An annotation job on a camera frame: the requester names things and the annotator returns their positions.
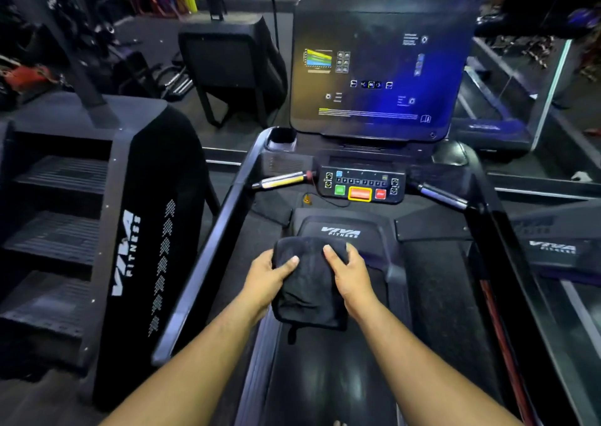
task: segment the cup holder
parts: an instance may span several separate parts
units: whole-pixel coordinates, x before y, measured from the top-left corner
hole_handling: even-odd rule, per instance
[[[296,148],[296,130],[286,127],[274,128],[267,140],[267,148],[269,150],[293,151]]]

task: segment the touchscreen display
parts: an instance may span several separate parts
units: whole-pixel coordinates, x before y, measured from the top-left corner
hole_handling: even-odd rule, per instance
[[[424,133],[446,127],[472,30],[458,13],[299,13],[293,126],[361,122]]]

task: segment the treadmill belt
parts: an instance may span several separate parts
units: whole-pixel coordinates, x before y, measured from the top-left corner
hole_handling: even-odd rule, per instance
[[[386,303],[383,273],[368,270],[378,299]],[[344,332],[299,329],[294,345],[288,344],[289,329],[282,325],[262,425],[397,423],[393,394],[354,320]]]

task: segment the control panel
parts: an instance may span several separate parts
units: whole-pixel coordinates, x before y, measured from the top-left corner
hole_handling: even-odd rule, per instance
[[[405,194],[405,174],[390,171],[322,167],[319,193],[351,201],[398,204]]]

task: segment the stair climber step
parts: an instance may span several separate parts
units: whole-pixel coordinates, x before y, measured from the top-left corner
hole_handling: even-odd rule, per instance
[[[89,297],[89,282],[33,271],[0,304],[0,317],[81,338]]]
[[[99,221],[39,212],[5,243],[4,249],[92,266]]]
[[[104,194],[108,162],[87,158],[47,156],[21,174],[20,184]]]

